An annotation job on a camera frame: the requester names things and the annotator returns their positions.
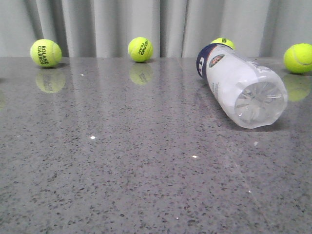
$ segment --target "tennis ball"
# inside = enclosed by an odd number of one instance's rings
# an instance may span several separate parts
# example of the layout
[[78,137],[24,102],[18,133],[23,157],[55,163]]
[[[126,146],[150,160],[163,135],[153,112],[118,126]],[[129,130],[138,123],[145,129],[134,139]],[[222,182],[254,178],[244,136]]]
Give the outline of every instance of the tennis ball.
[[146,38],[134,38],[129,43],[128,54],[136,62],[145,62],[153,55],[153,45]]
[[41,67],[54,67],[62,59],[62,51],[54,41],[40,39],[30,48],[30,56]]
[[283,82],[289,101],[300,101],[311,92],[311,79],[308,76],[287,74],[283,77]]
[[227,38],[217,38],[217,39],[213,40],[211,43],[221,43],[221,44],[225,44],[225,45],[231,47],[232,49],[235,49],[234,43]]
[[59,69],[41,69],[36,76],[37,86],[48,94],[59,92],[65,83],[65,74]]
[[129,76],[134,84],[144,85],[152,79],[153,70],[146,63],[135,63],[129,72]]
[[284,54],[285,67],[292,73],[305,73],[312,70],[312,45],[295,44]]

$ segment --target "water bottle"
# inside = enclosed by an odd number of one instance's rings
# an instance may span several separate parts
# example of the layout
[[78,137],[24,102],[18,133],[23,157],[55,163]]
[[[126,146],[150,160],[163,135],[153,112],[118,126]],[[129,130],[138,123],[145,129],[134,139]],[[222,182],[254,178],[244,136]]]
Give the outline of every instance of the water bottle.
[[204,47],[196,67],[226,115],[243,128],[273,124],[287,106],[287,91],[278,74],[227,45]]

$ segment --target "bottle bottom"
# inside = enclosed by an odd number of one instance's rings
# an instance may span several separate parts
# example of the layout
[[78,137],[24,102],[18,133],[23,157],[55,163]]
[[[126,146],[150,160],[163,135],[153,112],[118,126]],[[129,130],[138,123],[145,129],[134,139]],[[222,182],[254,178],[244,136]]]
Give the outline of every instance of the bottle bottom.
[[246,87],[235,102],[235,113],[247,128],[274,123],[287,104],[285,93],[274,83],[259,82]]

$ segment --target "head logo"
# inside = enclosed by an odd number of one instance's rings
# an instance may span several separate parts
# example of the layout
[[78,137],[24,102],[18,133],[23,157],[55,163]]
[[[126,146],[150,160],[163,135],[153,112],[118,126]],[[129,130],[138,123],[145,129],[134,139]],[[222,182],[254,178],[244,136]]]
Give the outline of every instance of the head logo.
[[211,68],[211,67],[215,66],[223,57],[224,57],[224,55],[217,55],[217,56],[213,57],[213,59],[209,63],[209,67]]
[[138,53],[141,55],[144,55],[147,45],[148,45],[148,40],[146,39],[145,42],[141,44],[141,47],[140,47]]

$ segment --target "gray countertop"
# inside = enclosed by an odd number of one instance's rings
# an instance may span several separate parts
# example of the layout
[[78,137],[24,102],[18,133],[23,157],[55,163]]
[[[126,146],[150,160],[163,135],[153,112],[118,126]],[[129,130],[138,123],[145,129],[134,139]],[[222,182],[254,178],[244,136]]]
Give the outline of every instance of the gray countertop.
[[195,58],[0,58],[3,234],[312,233],[312,77],[244,129]]

